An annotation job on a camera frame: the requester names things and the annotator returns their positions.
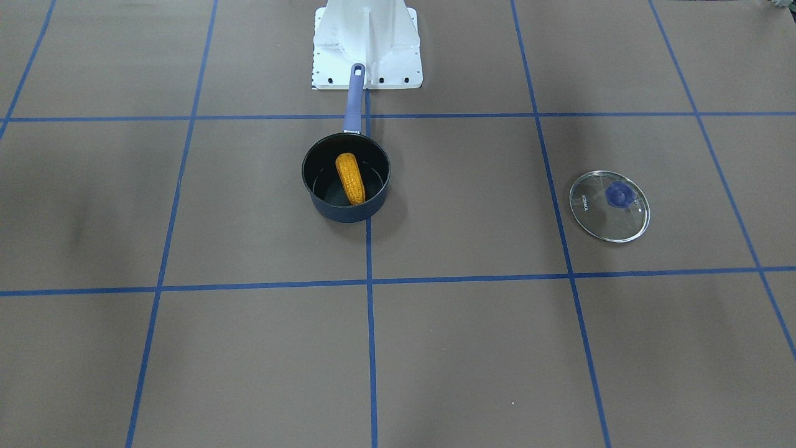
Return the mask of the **glass lid purple knob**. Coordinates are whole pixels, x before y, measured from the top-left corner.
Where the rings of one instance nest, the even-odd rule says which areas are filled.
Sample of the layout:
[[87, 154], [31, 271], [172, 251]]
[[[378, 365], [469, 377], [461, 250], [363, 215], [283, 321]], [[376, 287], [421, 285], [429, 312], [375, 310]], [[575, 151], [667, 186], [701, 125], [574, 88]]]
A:
[[568, 196], [577, 224], [601, 241], [631, 242], [649, 227], [651, 212], [645, 193], [617, 172], [588, 171], [575, 179]]

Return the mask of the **yellow toy corn cob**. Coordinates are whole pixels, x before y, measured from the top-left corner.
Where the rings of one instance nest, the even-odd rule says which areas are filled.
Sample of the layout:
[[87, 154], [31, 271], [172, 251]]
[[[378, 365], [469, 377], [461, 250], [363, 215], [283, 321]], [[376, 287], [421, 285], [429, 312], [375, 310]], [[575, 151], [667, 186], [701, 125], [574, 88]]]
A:
[[344, 194], [351, 206], [358, 206], [366, 201], [366, 187], [361, 175], [359, 162], [350, 152], [336, 157], [336, 173], [340, 179]]

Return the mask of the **dark blue saucepan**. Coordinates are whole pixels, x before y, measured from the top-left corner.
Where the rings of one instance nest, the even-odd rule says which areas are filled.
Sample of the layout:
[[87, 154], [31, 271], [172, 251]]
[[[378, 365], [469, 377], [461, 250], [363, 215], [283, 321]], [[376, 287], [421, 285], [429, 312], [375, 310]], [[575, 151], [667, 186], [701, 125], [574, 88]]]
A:
[[334, 222], [367, 220], [384, 205], [389, 190], [389, 155], [363, 131], [365, 79], [366, 66], [353, 63], [342, 130], [319, 139], [302, 161], [302, 182], [315, 209]]

